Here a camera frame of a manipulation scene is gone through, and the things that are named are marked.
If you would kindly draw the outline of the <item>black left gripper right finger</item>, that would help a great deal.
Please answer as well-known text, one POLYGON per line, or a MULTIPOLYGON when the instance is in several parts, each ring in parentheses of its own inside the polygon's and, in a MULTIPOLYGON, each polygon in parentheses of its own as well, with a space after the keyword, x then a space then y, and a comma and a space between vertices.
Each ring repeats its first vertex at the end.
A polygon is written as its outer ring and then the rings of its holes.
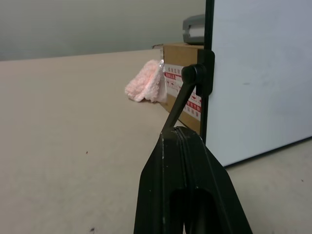
POLYGON ((250 234, 252 230, 232 181, 201 137, 180 129, 187 184, 188 234, 250 234))

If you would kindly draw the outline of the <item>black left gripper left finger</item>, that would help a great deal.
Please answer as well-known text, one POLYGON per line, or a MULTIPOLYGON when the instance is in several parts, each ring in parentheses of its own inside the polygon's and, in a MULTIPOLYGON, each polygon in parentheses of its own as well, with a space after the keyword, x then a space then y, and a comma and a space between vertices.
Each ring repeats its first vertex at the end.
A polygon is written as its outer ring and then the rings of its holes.
POLYGON ((189 128, 160 133, 140 176, 134 233, 186 234, 186 172, 182 153, 189 128))

